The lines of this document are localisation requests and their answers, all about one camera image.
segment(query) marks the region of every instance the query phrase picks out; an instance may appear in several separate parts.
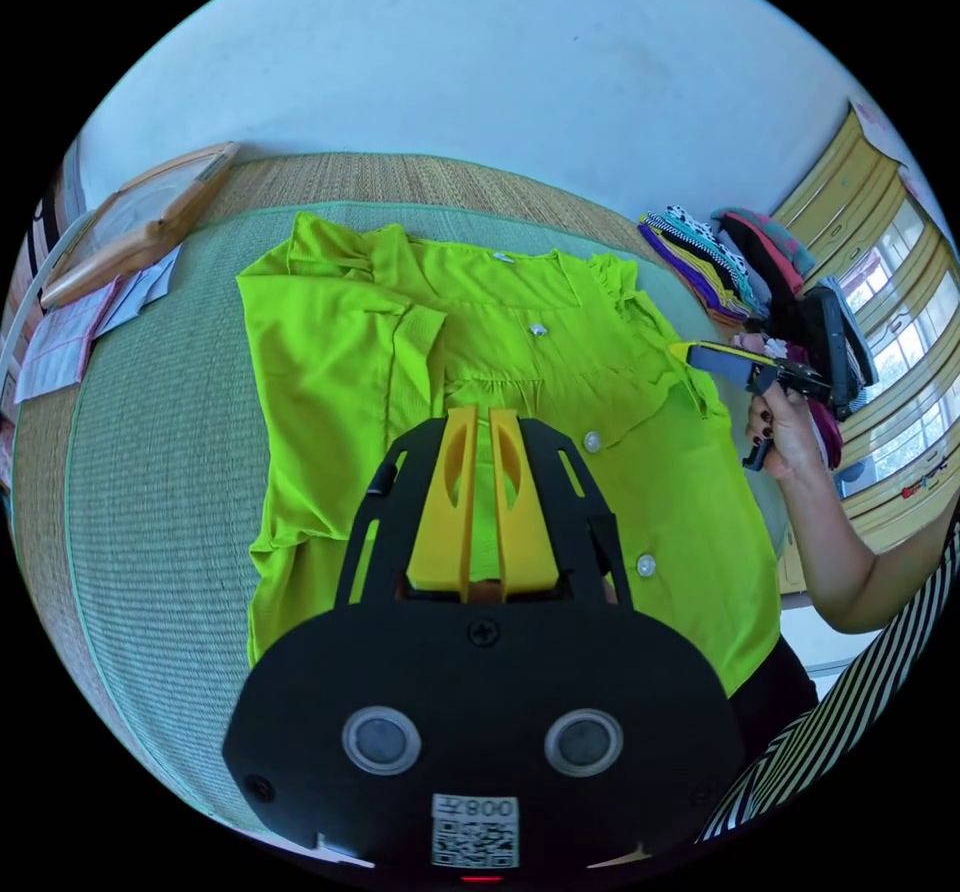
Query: striped shirt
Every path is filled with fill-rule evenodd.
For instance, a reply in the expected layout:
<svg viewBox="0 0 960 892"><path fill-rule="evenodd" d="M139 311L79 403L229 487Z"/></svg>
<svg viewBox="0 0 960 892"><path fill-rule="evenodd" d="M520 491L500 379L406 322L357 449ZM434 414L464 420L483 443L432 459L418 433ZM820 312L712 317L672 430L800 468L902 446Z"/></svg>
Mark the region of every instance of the striped shirt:
<svg viewBox="0 0 960 892"><path fill-rule="evenodd" d="M802 792L863 737L906 681L942 613L957 573L960 508L936 572L853 660L815 708L791 722L737 780L698 842L730 832Z"/></svg>

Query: black handle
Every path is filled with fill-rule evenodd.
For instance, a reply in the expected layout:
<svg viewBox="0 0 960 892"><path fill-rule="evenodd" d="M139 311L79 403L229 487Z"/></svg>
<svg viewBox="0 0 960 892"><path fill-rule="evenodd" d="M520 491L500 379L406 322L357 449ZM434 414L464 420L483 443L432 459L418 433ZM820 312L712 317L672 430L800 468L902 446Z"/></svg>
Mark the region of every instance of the black handle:
<svg viewBox="0 0 960 892"><path fill-rule="evenodd" d="M763 439L759 445L755 445L751 453L743 460L743 467L751 472L759 472L763 468L763 460L767 453L773 448L773 439Z"/></svg>

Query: woman's arm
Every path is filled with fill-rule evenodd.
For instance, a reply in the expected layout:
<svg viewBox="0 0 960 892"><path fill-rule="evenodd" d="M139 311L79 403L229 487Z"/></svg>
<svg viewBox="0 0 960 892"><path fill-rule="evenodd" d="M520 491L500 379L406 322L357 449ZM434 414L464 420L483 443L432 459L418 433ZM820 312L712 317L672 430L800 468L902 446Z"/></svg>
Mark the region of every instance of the woman's arm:
<svg viewBox="0 0 960 892"><path fill-rule="evenodd" d="M781 482L813 605L838 632L882 629L940 564L960 492L933 522L875 555L857 535L822 474Z"/></svg>
<svg viewBox="0 0 960 892"><path fill-rule="evenodd" d="M935 521L876 555L840 504L813 437L809 410L799 396L788 399L775 384L754 399L747 431L755 439L773 437L776 448L764 468L780 482L817 612L838 632L883 628L940 564L960 492Z"/></svg>

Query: lime green shirt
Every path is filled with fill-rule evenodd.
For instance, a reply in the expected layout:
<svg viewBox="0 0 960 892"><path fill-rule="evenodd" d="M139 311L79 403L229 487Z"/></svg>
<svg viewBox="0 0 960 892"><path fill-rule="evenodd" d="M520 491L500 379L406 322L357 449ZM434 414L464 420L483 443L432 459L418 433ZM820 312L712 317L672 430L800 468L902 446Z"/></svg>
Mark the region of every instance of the lime green shirt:
<svg viewBox="0 0 960 892"><path fill-rule="evenodd" d="M617 515L636 609L696 645L728 694L773 648L776 556L729 413L709 375L667 352L678 337L637 290L635 263L495 253L400 226L359 234L301 212L237 283L270 444L251 666L333 607L393 440L471 404L472 579L499 575L485 411L516 409L580 444Z"/></svg>

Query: wooden tray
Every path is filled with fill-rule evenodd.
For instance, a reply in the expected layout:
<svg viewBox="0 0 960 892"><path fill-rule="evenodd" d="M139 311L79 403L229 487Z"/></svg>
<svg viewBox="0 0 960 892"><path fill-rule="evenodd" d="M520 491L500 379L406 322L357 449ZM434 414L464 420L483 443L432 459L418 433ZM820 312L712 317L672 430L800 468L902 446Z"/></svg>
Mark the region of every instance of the wooden tray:
<svg viewBox="0 0 960 892"><path fill-rule="evenodd" d="M60 256L40 297L69 305L162 259L189 234L226 182L239 149L225 142L164 162L131 179L97 208Z"/></svg>

